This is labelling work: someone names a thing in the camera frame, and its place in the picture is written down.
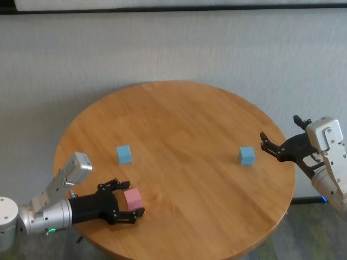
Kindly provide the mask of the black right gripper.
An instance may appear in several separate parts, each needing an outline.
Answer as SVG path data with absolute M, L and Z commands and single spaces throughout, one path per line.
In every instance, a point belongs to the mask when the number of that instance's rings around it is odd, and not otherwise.
M 293 122 L 302 130 L 306 130 L 307 126 L 312 123 L 311 119 L 303 120 L 300 116 L 294 115 Z M 315 162 L 313 166 L 307 166 L 304 158 L 317 154 L 318 150 L 312 147 L 306 133 L 295 135 L 286 140 L 281 146 L 271 142 L 264 132 L 260 133 L 261 149 L 277 158 L 281 163 L 291 161 L 295 163 L 309 179 L 315 175 L 315 170 L 323 166 L 323 162 Z

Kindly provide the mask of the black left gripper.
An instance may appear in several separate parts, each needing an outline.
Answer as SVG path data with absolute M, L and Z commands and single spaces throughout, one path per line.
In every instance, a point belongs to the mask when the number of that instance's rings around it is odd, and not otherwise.
M 68 199 L 72 210 L 72 224 L 82 223 L 93 219 L 103 219 L 109 225 L 134 224 L 142 217 L 145 208 L 133 211 L 119 211 L 118 201 L 112 191 L 127 190 L 130 181 L 112 179 L 99 184 L 94 194 Z

